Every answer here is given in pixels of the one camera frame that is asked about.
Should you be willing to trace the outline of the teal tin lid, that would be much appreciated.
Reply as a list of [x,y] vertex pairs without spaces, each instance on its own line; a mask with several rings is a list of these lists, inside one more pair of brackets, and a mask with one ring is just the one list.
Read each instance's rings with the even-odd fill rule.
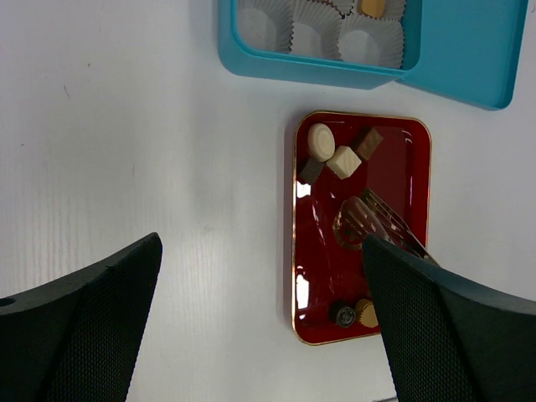
[[527,1],[424,1],[420,57],[405,85],[487,110],[509,106]]

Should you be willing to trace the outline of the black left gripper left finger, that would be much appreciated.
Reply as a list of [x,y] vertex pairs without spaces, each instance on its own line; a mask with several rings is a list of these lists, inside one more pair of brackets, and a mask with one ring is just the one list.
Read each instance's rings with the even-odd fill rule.
[[3,401],[124,401],[162,262],[151,233],[1,300]]

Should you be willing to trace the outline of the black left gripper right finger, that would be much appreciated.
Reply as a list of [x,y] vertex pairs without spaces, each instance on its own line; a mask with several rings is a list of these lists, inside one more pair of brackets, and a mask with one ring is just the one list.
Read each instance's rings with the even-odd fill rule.
[[533,401],[535,303],[368,236],[363,268],[400,401]]

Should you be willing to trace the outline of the tan chocolate cup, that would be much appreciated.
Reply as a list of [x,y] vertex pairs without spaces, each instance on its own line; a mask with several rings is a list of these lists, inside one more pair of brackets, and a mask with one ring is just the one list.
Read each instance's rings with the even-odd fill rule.
[[359,2],[359,12],[371,18],[382,18],[385,7],[385,0],[361,0]]

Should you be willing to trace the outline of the stainless steel tongs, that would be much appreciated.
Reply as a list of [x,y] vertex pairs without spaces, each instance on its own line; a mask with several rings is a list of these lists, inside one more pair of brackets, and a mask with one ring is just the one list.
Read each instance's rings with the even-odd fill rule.
[[422,260],[438,265],[407,223],[370,188],[343,202],[333,221],[332,232],[337,243],[346,250],[361,250],[368,235],[377,235]]

